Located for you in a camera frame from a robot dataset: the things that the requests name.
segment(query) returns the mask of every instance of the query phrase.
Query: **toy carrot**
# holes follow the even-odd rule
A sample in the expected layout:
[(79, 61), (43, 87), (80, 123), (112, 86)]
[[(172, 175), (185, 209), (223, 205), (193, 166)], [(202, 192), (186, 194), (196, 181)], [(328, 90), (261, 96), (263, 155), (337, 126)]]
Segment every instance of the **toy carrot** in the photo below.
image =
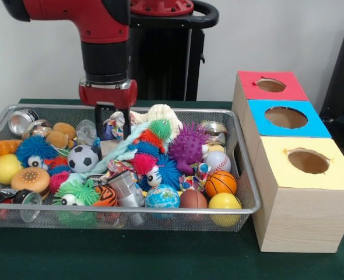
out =
[(0, 156), (15, 153), (22, 140), (0, 140)]

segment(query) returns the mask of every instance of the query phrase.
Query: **green tablecloth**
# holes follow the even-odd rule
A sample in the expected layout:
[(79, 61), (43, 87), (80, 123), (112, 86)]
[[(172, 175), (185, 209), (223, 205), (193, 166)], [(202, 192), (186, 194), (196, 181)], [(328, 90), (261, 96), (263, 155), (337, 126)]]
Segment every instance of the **green tablecloth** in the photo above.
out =
[[(73, 103), (21, 100), (58, 101)], [(167, 103), (231, 107), (229, 102)], [(251, 219), (238, 233), (0, 228), (0, 279), (6, 278), (344, 279), (344, 238), (336, 254), (288, 254), (261, 253)]]

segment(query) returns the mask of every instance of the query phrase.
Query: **football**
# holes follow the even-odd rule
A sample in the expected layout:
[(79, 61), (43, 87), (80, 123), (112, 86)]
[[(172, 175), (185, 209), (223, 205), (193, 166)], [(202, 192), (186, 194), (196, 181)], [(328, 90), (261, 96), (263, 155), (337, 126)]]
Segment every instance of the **football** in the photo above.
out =
[(98, 163), (96, 150), (87, 145), (74, 147), (68, 154), (68, 166), (75, 173), (90, 172)]

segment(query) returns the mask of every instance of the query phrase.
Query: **striped ball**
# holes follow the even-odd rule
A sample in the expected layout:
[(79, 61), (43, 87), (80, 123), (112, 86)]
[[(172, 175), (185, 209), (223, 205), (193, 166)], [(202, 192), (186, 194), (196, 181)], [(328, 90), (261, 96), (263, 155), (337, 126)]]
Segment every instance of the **striped ball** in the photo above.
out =
[(118, 206), (118, 198), (109, 185), (99, 185), (96, 191), (100, 193), (100, 199), (93, 204), (94, 206)]
[(227, 171), (216, 171), (207, 177), (205, 190), (209, 197), (216, 194), (229, 193), (236, 194), (237, 182), (233, 175)]

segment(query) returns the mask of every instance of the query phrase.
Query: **box with hole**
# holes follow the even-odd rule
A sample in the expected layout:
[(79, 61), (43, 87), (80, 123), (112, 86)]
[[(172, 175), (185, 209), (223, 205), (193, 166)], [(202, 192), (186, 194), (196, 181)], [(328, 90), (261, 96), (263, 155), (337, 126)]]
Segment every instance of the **box with hole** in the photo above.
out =
[(332, 139), (262, 136), (254, 165), (261, 251), (334, 253), (344, 234), (344, 156)]
[(233, 107), (241, 124), (248, 108), (247, 100), (308, 101), (292, 72), (239, 71), (234, 89)]
[(242, 128), (252, 165), (260, 136), (331, 137), (308, 101), (249, 100)]

